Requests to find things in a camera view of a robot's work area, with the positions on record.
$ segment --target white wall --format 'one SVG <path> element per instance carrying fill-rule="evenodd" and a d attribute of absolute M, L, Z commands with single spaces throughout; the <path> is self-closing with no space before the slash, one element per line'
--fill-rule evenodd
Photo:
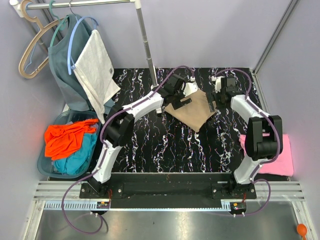
<path fill-rule="evenodd" d="M 174 68 L 250 67 L 262 55 L 290 0 L 142 0 L 153 64 Z M 104 33 L 115 68 L 147 68 L 132 3 L 74 7 Z M 64 17 L 68 8 L 56 8 Z"/>
<path fill-rule="evenodd" d="M 33 79 L 20 76 L 18 63 L 33 36 L 9 1 L 0 1 L 0 16 L 0 238 L 18 240 L 43 177 L 37 159 L 44 132 L 64 100 L 48 67 Z"/>
<path fill-rule="evenodd" d="M 300 181 L 320 236 L 320 1 L 299 2 L 258 73 L 272 114 L 289 134 L 294 176 Z"/>

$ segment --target plastic bin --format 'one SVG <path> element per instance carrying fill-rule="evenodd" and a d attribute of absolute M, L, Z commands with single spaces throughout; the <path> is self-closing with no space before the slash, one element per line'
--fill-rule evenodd
<path fill-rule="evenodd" d="M 87 119 L 96 119 L 96 118 L 97 118 L 97 114 L 94 111 L 69 110 L 61 113 L 57 117 L 57 119 L 54 121 L 53 125 L 65 125 L 70 122 L 75 123 L 75 122 L 84 121 Z M 97 135 L 100 132 L 100 127 L 101 127 L 101 123 L 99 122 L 97 131 L 96 131 Z M 94 153 L 94 151 L 92 151 L 88 165 L 83 169 L 82 172 L 79 172 L 78 174 L 74 174 L 74 175 L 68 175 L 68 174 L 58 172 L 57 169 L 52 164 L 53 161 L 51 160 L 51 157 L 45 157 L 45 147 L 46 147 L 46 144 L 44 143 L 42 151 L 38 158 L 37 168 L 41 174 L 52 177 L 52 178 L 59 178 L 59 179 L 74 179 L 86 173 L 90 166 L 91 158 Z"/>

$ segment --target clothing rack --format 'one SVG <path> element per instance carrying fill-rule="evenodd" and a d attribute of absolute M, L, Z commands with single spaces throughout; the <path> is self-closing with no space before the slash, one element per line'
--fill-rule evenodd
<path fill-rule="evenodd" d="M 145 22 L 141 10 L 141 1 L 140 0 L 87 0 L 87 1 L 70 1 L 70 2 L 61 2 L 61 3 L 53 3 L 52 8 L 71 8 L 71 7 L 81 7 L 81 6 L 91 6 L 91 5 L 103 5 L 103 4 L 122 4 L 122 3 L 134 3 L 136 13 L 138 16 L 138 21 L 141 29 L 142 40 L 144 44 L 144 50 L 146 54 L 146 60 L 148 63 L 148 67 L 150 70 L 150 76 L 152 81 L 152 88 L 158 85 L 156 78 L 155 67 L 151 58 L 150 47 L 147 38 L 147 32 L 145 27 Z M 10 4 L 17 11 L 19 16 L 21 17 L 20 3 L 18 1 L 10 1 Z M 37 10 L 37 9 L 48 9 L 49 3 L 32 3 L 26 6 L 27 10 Z"/>

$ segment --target brown towel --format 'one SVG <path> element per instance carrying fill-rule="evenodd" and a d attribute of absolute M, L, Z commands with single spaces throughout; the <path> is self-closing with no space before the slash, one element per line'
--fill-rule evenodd
<path fill-rule="evenodd" d="M 210 112 L 206 93 L 200 89 L 183 98 L 181 102 L 191 99 L 192 102 L 174 110 L 170 103 L 164 110 L 176 119 L 189 126 L 195 132 L 199 132 L 202 125 L 217 112 L 216 102 L 213 102 L 214 112 Z"/>

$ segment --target black marble table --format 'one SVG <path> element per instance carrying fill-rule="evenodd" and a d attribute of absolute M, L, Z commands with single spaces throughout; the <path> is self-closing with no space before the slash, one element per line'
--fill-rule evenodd
<path fill-rule="evenodd" d="M 211 77 L 223 69 L 195 68 L 195 80 L 199 88 L 204 92 L 213 91 L 215 83 L 211 81 Z M 156 69 L 158 81 L 163 81 L 171 70 Z M 241 70 L 251 76 L 248 68 Z M 175 73 L 182 77 L 191 75 L 184 68 Z M 242 91 L 249 86 L 248 79 L 241 73 L 228 71 L 223 75 L 235 76 L 237 85 Z M 115 69 L 113 79 L 121 88 L 113 100 L 121 105 L 137 101 L 151 89 L 151 77 L 147 68 Z M 258 106 L 260 105 L 254 84 L 250 98 Z M 166 112 L 158 117 L 153 111 L 135 123 L 132 142 L 123 147 L 112 171 L 137 173 L 234 171 L 243 158 L 239 136 L 245 134 L 246 129 L 245 122 L 231 109 L 218 110 L 199 132 L 194 132 Z"/>

